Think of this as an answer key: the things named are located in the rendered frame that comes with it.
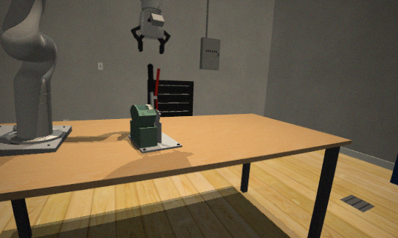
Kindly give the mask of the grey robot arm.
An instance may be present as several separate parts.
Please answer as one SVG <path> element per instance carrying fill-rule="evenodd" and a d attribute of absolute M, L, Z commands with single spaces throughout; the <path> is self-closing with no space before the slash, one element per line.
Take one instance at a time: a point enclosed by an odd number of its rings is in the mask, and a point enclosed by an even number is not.
<path fill-rule="evenodd" d="M 1 27 L 4 51 L 23 61 L 13 80 L 17 125 L 6 136 L 15 144 L 49 142 L 62 136 L 62 131 L 53 128 L 51 104 L 57 48 L 49 36 L 39 32 L 45 4 L 46 0 L 12 0 Z"/>

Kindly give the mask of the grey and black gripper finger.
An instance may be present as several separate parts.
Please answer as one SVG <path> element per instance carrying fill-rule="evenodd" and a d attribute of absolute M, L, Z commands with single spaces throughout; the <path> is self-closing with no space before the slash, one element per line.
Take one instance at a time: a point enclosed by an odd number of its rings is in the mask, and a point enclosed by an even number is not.
<path fill-rule="evenodd" d="M 165 31 L 164 31 L 164 35 L 166 36 L 166 39 L 163 39 L 163 38 L 159 39 L 158 38 L 159 42 L 161 43 L 159 45 L 159 53 L 160 54 L 164 53 L 164 45 L 168 42 L 168 40 L 170 38 L 170 35 L 167 32 L 165 32 Z"/>
<path fill-rule="evenodd" d="M 136 28 L 133 28 L 133 29 L 131 30 L 131 32 L 132 32 L 132 34 L 134 35 L 134 38 L 138 41 L 138 50 L 139 50 L 140 52 L 142 52 L 142 51 L 143 51 L 143 41 L 142 41 L 142 39 L 144 38 L 144 36 L 143 36 L 143 35 L 138 36 L 138 35 L 136 34 L 136 31 L 137 31 L 137 30 L 140 30 L 140 26 L 137 26 Z"/>

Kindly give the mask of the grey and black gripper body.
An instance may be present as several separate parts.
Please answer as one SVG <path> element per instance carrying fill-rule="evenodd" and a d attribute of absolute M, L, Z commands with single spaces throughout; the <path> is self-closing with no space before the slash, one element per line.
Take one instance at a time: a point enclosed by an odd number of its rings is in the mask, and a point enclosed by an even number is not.
<path fill-rule="evenodd" d="M 145 9 L 141 11 L 139 16 L 139 26 L 140 26 L 141 35 L 143 35 L 144 38 L 146 39 L 158 40 L 157 38 L 159 39 L 164 38 L 164 27 L 152 26 L 152 23 L 148 22 L 151 12 L 161 15 L 159 11 L 154 9 Z"/>

